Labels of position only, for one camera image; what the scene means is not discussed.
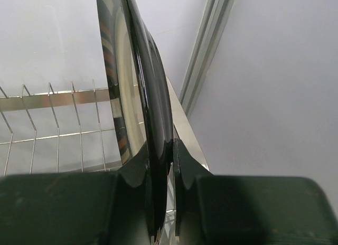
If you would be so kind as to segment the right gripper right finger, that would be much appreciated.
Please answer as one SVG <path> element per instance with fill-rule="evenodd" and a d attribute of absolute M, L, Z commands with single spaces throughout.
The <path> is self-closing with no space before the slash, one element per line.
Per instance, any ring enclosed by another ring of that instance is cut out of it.
<path fill-rule="evenodd" d="M 214 175 L 174 142 L 180 244 L 337 244 L 322 188 L 291 176 Z"/>

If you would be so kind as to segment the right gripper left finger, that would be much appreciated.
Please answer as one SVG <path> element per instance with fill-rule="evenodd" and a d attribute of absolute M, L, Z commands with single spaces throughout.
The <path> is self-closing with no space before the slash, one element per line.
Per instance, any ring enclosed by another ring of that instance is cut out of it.
<path fill-rule="evenodd" d="M 148 150 L 109 172 L 1 179 L 1 244 L 150 244 Z"/>

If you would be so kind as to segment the black rimmed beige plate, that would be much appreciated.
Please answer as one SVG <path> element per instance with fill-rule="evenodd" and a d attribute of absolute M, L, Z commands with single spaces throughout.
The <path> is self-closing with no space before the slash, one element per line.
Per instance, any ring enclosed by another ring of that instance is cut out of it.
<path fill-rule="evenodd" d="M 162 233 L 174 125 L 161 56 L 135 0 L 96 0 L 111 111 L 123 165 L 146 171 L 151 236 Z"/>

